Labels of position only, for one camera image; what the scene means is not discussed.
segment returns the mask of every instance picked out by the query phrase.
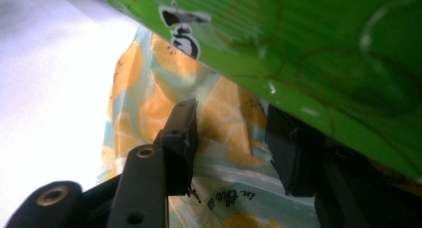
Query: white surface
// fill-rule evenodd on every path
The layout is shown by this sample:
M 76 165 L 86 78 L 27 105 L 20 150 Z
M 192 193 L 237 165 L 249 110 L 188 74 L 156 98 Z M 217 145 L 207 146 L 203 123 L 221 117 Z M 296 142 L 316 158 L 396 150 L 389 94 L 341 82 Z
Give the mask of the white surface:
M 96 184 L 114 65 L 137 25 L 102 0 L 0 0 L 0 227 L 40 186 Z

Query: patterned plastic package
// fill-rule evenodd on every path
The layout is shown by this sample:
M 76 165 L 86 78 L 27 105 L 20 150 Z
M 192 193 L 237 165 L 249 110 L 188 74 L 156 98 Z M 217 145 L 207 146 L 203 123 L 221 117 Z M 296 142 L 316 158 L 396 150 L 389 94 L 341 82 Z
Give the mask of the patterned plastic package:
M 264 101 L 142 26 L 115 68 L 99 182 L 152 143 L 173 106 L 195 98 L 195 195 L 169 197 L 170 227 L 318 227 L 312 198 L 285 195 L 264 144 Z

